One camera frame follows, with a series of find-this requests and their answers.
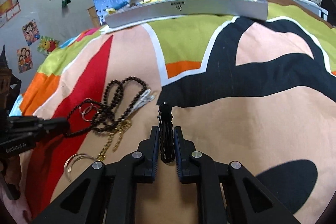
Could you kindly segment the black hair clip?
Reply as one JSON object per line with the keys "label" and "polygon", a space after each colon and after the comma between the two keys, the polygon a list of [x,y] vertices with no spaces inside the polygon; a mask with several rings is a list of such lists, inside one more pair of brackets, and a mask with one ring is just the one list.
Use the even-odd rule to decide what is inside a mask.
{"label": "black hair clip", "polygon": [[174,133],[173,133],[173,115],[171,106],[164,102],[159,106],[159,146],[161,161],[169,164],[175,159]]}

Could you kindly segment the white silver hair clip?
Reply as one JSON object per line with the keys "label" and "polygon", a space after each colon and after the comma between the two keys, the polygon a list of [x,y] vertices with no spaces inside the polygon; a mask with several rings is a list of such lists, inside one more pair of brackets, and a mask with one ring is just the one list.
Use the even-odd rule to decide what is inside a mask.
{"label": "white silver hair clip", "polygon": [[129,115],[133,114],[138,109],[145,106],[147,103],[153,101],[155,96],[151,93],[151,89],[146,89],[144,93],[136,100],[134,106],[131,108]]}

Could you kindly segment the cartoon family poster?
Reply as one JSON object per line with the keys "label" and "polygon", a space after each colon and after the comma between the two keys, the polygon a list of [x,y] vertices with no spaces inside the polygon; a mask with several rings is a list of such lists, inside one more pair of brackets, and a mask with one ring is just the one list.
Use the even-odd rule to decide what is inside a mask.
{"label": "cartoon family poster", "polygon": [[29,47],[22,47],[17,50],[18,70],[24,73],[33,69],[33,57]]}

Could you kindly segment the winnie pooh poster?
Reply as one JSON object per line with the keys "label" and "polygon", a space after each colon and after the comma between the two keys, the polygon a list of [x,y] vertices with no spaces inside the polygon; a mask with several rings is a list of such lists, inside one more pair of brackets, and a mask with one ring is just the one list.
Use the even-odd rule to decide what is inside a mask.
{"label": "winnie pooh poster", "polygon": [[59,43],[60,42],[54,38],[41,36],[37,51],[47,56],[59,46]]}

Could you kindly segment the anime characters poster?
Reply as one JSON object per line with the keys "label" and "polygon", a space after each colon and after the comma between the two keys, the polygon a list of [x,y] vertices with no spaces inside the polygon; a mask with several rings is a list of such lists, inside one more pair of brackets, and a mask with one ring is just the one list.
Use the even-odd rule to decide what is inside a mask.
{"label": "anime characters poster", "polygon": [[36,21],[33,19],[22,27],[23,36],[28,46],[40,39],[41,35],[38,30]]}

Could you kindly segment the colourful cartoon bedsheet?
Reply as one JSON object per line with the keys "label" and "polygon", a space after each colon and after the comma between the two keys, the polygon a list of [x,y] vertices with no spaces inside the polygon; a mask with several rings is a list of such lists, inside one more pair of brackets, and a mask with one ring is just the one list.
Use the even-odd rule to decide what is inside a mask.
{"label": "colourful cartoon bedsheet", "polygon": [[[291,0],[264,21],[190,15],[91,29],[53,51],[11,111],[68,117],[70,129],[11,159],[1,223],[29,223],[99,154],[133,152],[173,124],[215,161],[239,161],[300,223],[335,223],[335,26]],[[154,100],[129,115],[151,89]]]}

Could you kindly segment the grey shallow box tray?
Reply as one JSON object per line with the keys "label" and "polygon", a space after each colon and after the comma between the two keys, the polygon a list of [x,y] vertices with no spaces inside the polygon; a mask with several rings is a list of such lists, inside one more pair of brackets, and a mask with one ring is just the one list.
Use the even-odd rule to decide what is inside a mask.
{"label": "grey shallow box tray", "polygon": [[236,15],[266,20],[268,2],[257,0],[165,0],[124,7],[105,16],[105,23],[112,30],[121,30],[160,19],[185,15]]}

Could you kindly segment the white storage box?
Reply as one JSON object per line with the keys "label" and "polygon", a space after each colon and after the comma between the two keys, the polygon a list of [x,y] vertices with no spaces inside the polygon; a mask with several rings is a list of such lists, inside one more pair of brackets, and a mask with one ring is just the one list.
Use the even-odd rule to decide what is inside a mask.
{"label": "white storage box", "polygon": [[294,0],[294,1],[297,2],[299,5],[303,6],[304,8],[310,10],[314,14],[318,15],[323,20],[327,21],[329,12],[326,9],[320,7],[316,3],[309,0]]}

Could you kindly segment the black clothes pile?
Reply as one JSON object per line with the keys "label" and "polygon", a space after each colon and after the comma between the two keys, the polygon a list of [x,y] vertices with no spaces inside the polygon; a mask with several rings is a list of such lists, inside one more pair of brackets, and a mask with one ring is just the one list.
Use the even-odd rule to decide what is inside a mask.
{"label": "black clothes pile", "polygon": [[336,6],[332,0],[322,0],[320,6],[328,12],[327,21],[336,26]]}

